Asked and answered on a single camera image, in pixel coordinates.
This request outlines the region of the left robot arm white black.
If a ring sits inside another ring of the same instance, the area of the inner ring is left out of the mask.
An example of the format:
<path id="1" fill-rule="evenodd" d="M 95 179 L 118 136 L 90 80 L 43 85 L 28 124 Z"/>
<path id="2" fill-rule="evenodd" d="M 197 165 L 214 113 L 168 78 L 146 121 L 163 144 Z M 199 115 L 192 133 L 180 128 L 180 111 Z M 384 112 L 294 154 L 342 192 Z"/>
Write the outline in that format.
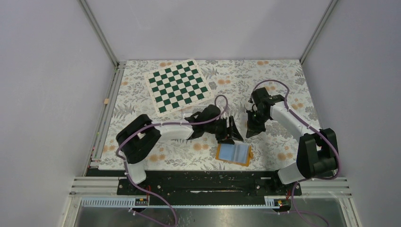
<path id="1" fill-rule="evenodd" d="M 178 122 L 154 122 L 146 114 L 139 115 L 116 136 L 119 145 L 116 155 L 124 161 L 129 189 L 135 194 L 146 190 L 144 160 L 159 141 L 193 140 L 209 133 L 219 144 L 242 142 L 234 118 L 223 114 L 216 105 L 208 105 Z"/>

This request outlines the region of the clear plastic box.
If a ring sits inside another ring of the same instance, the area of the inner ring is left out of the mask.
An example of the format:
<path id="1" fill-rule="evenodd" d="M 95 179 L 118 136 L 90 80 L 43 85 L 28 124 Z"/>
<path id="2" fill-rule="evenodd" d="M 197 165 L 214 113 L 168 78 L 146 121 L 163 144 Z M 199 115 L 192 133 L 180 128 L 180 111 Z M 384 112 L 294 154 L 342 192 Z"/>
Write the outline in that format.
<path id="1" fill-rule="evenodd" d="M 190 117 L 192 114 L 196 112 L 202 112 L 207 107 L 208 107 L 207 105 L 194 105 L 189 107 L 183 107 L 181 109 L 182 118 Z"/>

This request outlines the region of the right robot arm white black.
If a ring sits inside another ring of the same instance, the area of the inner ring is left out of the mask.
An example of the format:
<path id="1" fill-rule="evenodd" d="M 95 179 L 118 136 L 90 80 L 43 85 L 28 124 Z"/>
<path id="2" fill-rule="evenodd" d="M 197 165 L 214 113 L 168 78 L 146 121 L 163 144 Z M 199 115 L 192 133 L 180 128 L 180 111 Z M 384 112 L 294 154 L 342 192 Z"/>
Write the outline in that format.
<path id="1" fill-rule="evenodd" d="M 283 195 L 291 183 L 339 168 L 336 134 L 332 129 L 315 129 L 288 106 L 284 96 L 272 96 L 265 88 L 254 90 L 249 102 L 252 108 L 247 111 L 247 138 L 265 132 L 266 122 L 275 120 L 298 142 L 295 163 L 274 174 L 271 182 L 274 193 Z"/>

